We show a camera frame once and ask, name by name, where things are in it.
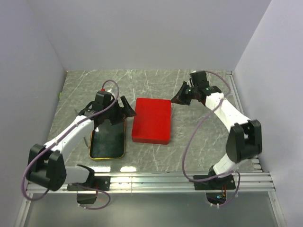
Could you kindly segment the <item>red box lid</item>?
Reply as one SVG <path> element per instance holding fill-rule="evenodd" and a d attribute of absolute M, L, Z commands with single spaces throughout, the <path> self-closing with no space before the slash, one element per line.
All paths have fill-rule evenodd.
<path fill-rule="evenodd" d="M 132 141 L 167 145 L 171 134 L 171 102 L 168 99 L 138 98 Z"/>

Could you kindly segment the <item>black gold-rimmed tray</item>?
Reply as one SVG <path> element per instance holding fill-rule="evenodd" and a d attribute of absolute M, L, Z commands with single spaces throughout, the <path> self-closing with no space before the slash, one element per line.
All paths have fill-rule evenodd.
<path fill-rule="evenodd" d="M 89 157 L 93 160 L 122 158 L 125 154 L 125 120 L 112 125 L 105 120 L 90 137 Z"/>

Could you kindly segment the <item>metal tongs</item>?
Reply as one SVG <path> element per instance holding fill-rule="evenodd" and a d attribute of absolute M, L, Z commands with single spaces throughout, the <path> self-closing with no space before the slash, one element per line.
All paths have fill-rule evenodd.
<path fill-rule="evenodd" d="M 70 125 L 71 128 L 75 126 L 70 134 L 67 136 L 68 146 L 76 146 L 81 139 L 84 139 L 84 143 L 87 148 L 90 148 L 89 140 L 86 139 L 86 135 L 92 131 L 92 121 L 88 120 L 86 116 L 79 115 L 74 109 L 75 119 Z"/>

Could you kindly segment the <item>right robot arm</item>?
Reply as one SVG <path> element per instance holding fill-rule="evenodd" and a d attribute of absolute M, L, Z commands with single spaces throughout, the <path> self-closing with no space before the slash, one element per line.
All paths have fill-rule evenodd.
<path fill-rule="evenodd" d="M 210 110 L 197 125 L 200 128 L 213 114 L 224 124 L 229 135 L 224 156 L 209 169 L 204 179 L 189 177 L 185 171 L 186 153 L 182 156 L 182 172 L 192 183 L 206 184 L 212 190 L 220 189 L 237 168 L 245 161 L 262 152 L 262 129 L 258 120 L 251 120 L 238 111 L 228 100 L 229 90 L 223 93 L 217 86 L 211 86 L 207 80 L 208 70 L 193 71 L 188 82 L 183 82 L 180 90 L 171 99 L 171 103 L 190 105 L 192 100 L 200 102 Z"/>

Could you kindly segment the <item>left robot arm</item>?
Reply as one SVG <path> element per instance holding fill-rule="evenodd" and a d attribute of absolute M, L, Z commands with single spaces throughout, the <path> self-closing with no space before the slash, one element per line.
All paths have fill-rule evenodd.
<path fill-rule="evenodd" d="M 35 144 L 29 152 L 28 166 L 23 180 L 56 191 L 64 184 L 79 184 L 84 190 L 94 187 L 94 170 L 83 165 L 66 167 L 65 160 L 79 141 L 94 131 L 105 120 L 111 125 L 136 116 L 127 99 L 122 96 L 120 106 L 114 96 L 104 90 L 98 91 L 94 101 L 82 109 L 72 124 L 57 137 L 44 145 Z"/>

